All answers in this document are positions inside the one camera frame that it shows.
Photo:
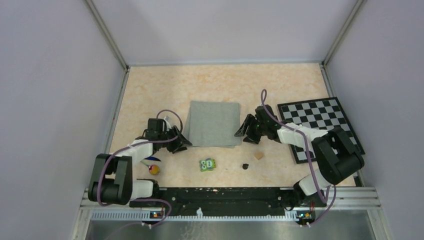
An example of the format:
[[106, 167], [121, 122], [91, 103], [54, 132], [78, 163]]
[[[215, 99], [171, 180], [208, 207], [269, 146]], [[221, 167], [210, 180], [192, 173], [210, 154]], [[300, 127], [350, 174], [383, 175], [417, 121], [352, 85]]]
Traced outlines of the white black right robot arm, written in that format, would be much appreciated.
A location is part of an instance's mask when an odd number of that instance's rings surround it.
[[318, 168], [294, 184], [293, 203], [299, 206], [307, 206], [314, 196], [326, 203], [323, 188], [339, 184], [365, 165], [362, 153], [341, 126], [319, 129], [278, 120], [268, 104], [258, 106], [241, 122], [238, 103], [193, 101], [182, 134], [198, 148], [233, 148], [242, 142], [257, 145], [267, 137], [303, 149], [306, 160], [315, 160]]

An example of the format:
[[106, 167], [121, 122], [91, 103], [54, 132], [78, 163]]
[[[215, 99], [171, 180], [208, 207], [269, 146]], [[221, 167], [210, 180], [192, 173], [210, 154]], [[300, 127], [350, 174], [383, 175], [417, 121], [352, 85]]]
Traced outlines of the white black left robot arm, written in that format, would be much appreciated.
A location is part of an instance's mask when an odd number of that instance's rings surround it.
[[143, 134], [132, 143], [112, 154], [100, 153], [96, 156], [87, 191], [88, 199], [108, 206], [126, 205], [141, 198], [147, 206], [156, 206], [161, 194], [153, 188], [152, 181], [135, 179], [135, 165], [151, 158], [162, 148], [175, 154], [190, 146], [192, 143], [177, 126], [170, 126], [163, 118], [150, 118]]

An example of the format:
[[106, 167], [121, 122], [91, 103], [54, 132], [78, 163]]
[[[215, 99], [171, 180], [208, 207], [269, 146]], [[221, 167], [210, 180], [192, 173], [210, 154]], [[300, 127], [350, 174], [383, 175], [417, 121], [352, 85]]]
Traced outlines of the grey-green cloth napkin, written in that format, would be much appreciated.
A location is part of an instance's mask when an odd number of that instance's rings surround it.
[[240, 126], [239, 103], [191, 101], [183, 135], [193, 147], [234, 148], [242, 144], [234, 136]]

